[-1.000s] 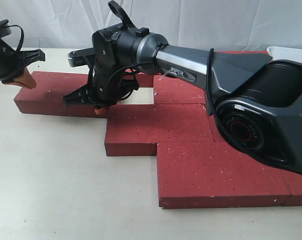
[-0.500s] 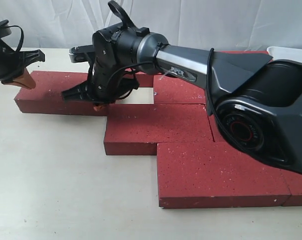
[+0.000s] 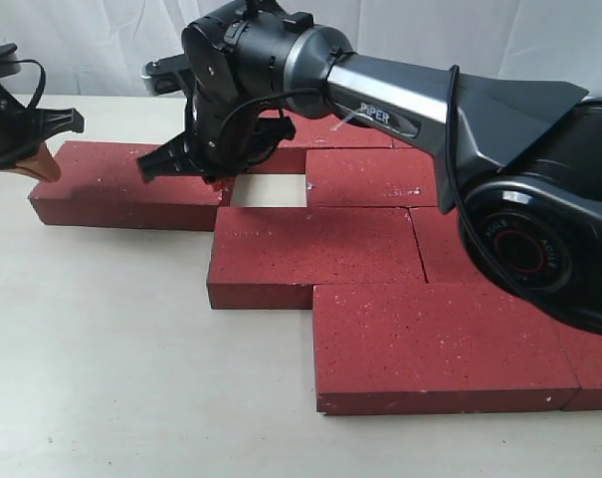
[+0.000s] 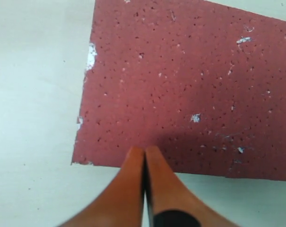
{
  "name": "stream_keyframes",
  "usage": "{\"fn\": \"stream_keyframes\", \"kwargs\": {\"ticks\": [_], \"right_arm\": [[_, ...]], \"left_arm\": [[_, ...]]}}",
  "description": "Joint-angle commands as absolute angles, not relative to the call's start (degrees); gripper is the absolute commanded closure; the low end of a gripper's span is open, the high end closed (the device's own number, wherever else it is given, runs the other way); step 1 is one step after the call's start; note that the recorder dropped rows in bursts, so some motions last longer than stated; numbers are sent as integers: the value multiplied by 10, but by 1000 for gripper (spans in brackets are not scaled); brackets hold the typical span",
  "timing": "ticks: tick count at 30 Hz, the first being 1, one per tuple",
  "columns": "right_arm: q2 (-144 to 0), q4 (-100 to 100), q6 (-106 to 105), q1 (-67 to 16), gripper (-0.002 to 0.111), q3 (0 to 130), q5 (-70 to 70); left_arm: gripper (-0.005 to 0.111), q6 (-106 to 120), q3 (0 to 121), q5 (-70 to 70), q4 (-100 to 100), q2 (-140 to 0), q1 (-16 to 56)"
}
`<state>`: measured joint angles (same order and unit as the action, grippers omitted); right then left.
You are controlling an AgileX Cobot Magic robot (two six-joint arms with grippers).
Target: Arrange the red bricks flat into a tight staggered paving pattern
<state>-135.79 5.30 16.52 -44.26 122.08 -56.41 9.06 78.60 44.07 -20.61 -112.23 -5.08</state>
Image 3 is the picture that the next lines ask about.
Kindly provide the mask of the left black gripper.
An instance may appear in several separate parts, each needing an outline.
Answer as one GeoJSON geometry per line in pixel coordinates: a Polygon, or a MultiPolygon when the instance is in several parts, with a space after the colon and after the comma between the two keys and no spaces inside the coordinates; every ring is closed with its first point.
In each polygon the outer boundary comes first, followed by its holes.
{"type": "Polygon", "coordinates": [[[45,141],[64,133],[83,133],[76,109],[27,108],[0,85],[0,167],[42,182],[57,182],[61,169],[45,141]]]}

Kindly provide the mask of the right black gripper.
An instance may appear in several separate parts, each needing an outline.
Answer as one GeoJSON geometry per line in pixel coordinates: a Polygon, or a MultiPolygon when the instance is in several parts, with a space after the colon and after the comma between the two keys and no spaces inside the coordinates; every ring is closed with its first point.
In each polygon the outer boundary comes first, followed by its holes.
{"type": "Polygon", "coordinates": [[[137,160],[144,182],[199,176],[214,191],[226,178],[265,162],[296,128],[272,89],[254,93],[240,76],[251,66],[239,52],[249,21],[237,14],[208,14],[190,23],[181,42],[194,83],[186,98],[184,130],[137,160]]]}

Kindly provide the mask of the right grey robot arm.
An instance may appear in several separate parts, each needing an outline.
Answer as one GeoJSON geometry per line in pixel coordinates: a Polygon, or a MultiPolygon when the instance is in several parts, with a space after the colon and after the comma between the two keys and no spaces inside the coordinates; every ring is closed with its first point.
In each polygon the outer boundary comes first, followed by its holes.
{"type": "Polygon", "coordinates": [[[184,130],[142,156],[145,181],[235,177],[295,137],[293,116],[373,128],[432,157],[476,268],[557,322],[602,336],[602,97],[357,53],[275,1],[192,21],[179,55],[147,63],[155,96],[185,96],[184,130]]]}

